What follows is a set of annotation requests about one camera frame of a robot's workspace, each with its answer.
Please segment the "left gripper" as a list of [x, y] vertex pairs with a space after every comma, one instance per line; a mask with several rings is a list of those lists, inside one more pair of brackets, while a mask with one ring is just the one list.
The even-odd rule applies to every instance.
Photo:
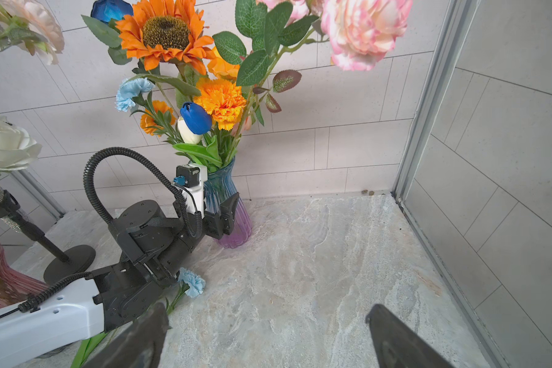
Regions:
[[230, 236], [233, 233], [238, 201], [239, 193], [235, 193], [220, 205], [217, 213], [205, 210], [202, 224], [206, 236], [222, 239], [223, 236]]

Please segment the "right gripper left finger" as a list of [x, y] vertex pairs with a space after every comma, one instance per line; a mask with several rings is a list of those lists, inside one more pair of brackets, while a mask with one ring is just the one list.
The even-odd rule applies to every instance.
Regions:
[[157, 303], [83, 367], [156, 368], [161, 360], [168, 329], [166, 307], [163, 303]]

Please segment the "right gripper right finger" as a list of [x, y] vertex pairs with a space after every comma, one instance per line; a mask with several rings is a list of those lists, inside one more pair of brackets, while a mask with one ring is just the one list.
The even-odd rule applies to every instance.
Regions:
[[366, 316], [379, 367], [452, 368], [444, 357], [421, 339], [384, 305]]

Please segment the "blue purple glass vase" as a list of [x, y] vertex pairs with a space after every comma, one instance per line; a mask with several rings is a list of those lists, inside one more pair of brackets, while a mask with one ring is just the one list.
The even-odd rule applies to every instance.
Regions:
[[232, 180], [236, 159], [220, 170], [210, 173], [204, 183], [205, 234], [223, 248], [238, 248], [251, 236], [251, 219]]

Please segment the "dark red glass vase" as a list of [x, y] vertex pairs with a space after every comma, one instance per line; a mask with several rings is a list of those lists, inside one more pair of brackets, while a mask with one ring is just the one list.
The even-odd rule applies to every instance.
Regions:
[[0, 245], [0, 309], [24, 301], [46, 288], [46, 283], [11, 268]]

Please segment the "dark blue rose vase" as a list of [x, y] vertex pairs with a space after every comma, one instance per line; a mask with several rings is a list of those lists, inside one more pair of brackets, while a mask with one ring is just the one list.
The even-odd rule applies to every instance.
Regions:
[[123, 20], [125, 15], [133, 15], [133, 6], [123, 0], [97, 0], [94, 2], [90, 16], [104, 23]]

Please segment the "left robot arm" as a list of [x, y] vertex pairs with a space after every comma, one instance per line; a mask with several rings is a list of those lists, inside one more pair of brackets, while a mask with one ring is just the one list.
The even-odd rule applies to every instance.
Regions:
[[109, 230], [122, 250], [115, 265], [74, 274], [16, 305], [0, 309], [0, 367], [108, 333], [136, 320], [168, 288], [182, 285], [182, 263], [201, 242], [186, 221], [207, 209], [208, 194], [187, 199], [187, 212], [167, 217], [157, 202], [124, 210]]

